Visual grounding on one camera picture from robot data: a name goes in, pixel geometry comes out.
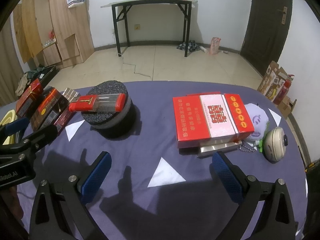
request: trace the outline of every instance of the black knob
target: black knob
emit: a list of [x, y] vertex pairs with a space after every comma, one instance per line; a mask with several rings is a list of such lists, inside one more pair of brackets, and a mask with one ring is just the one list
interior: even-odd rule
[[284, 146], [288, 146], [288, 137], [286, 135], [283, 136]]

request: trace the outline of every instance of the door handle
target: door handle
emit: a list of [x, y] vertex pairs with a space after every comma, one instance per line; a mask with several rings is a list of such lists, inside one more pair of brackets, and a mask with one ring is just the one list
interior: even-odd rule
[[285, 21], [287, 19], [288, 8], [286, 6], [283, 7], [283, 10], [277, 9], [278, 12], [282, 12], [281, 23], [285, 25]]

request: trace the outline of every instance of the curtain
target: curtain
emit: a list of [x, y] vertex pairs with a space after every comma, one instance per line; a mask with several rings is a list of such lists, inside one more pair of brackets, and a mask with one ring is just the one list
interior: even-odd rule
[[8, 18], [0, 31], [0, 106], [18, 100], [15, 91], [22, 76], [23, 70], [14, 48]]

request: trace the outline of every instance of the wooden wardrobe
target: wooden wardrobe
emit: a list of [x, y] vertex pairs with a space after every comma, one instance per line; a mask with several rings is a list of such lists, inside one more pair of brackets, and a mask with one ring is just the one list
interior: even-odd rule
[[[64, 68], [83, 63], [94, 52], [86, 4], [68, 8], [67, 0], [22, 0], [13, 19], [21, 57], [36, 65]], [[44, 47], [54, 30], [56, 44]]]

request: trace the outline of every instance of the tile floor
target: tile floor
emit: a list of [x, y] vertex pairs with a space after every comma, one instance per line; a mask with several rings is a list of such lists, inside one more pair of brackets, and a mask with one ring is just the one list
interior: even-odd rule
[[[94, 52], [84, 63], [62, 69], [48, 84], [59, 91], [91, 87], [107, 80], [200, 81], [247, 86], [256, 89], [262, 77], [240, 55], [196, 51], [184, 57], [174, 46], [134, 46]], [[289, 119], [287, 122], [300, 146]]]

